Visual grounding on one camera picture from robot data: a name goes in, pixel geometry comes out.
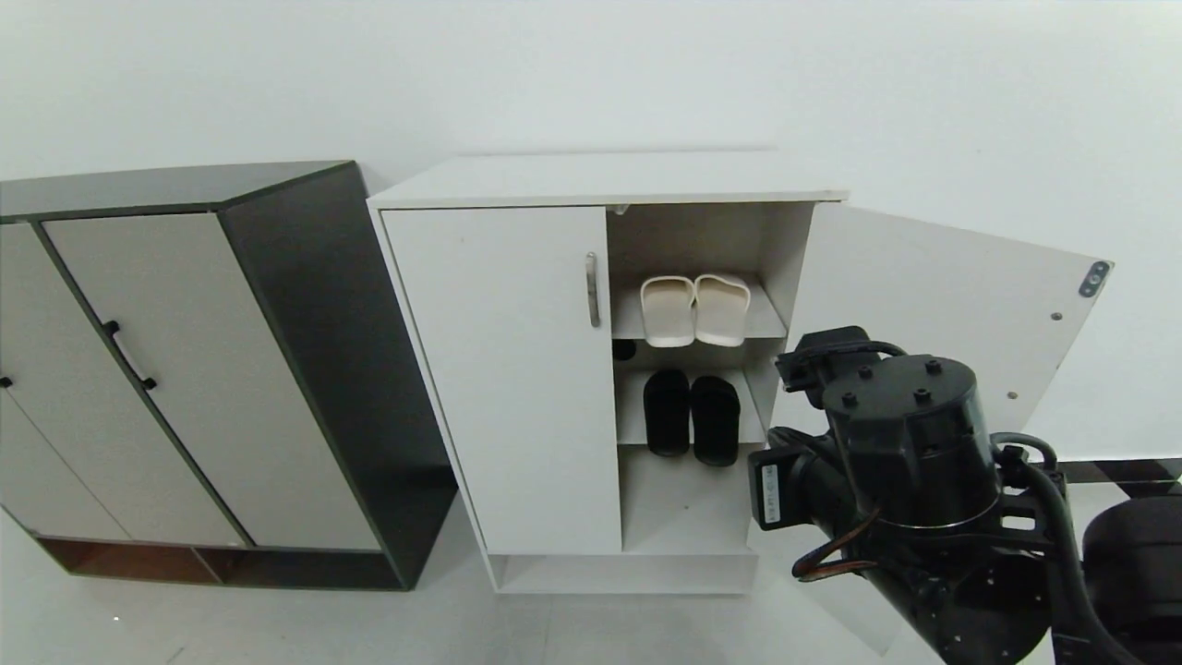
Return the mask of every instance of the label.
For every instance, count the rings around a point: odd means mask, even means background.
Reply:
[[[764,474],[764,523],[775,524],[780,521],[780,470],[775,464],[768,464]]]

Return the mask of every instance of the cabinet door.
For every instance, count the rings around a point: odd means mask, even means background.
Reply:
[[[860,325],[872,340],[968,365],[989,429],[1021,431],[1096,301],[1079,287],[1097,260],[818,203],[787,348],[806,332]],[[825,430],[803,395],[779,393],[773,423]]]
[[[43,536],[125,541],[98,500],[41,437],[7,391],[0,390],[0,503]]]
[[[149,397],[260,546],[379,549],[214,214],[45,223]]]
[[[134,540],[239,543],[28,224],[0,227],[0,367],[30,420]]]
[[[604,209],[396,210],[383,220],[488,552],[619,553]]]

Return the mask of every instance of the gray wardrobe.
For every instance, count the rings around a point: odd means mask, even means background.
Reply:
[[[410,588],[455,495],[353,162],[0,183],[0,386],[77,574]]]

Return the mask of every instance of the floor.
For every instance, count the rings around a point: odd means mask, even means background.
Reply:
[[[1126,498],[1110,483],[1071,496],[1078,532]],[[891,612],[833,618],[879,607],[860,580],[799,585],[771,558],[741,598],[498,596],[459,503],[409,594],[71,578],[2,520],[4,665],[939,663]],[[1047,641],[1026,661],[1052,663]]]

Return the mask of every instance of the open cabinet door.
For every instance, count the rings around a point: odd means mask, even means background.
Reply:
[[[805,246],[787,350],[807,332],[860,325],[872,340],[968,365],[991,432],[1021,431],[1096,301],[1080,286],[1099,259],[970,230],[818,203]],[[1111,263],[1102,266],[1106,275]],[[772,425],[823,433],[801,395],[775,397]],[[762,533],[747,545],[760,567],[792,563],[827,539],[817,528]],[[870,648],[885,653],[902,619],[855,576],[810,585],[807,596]]]

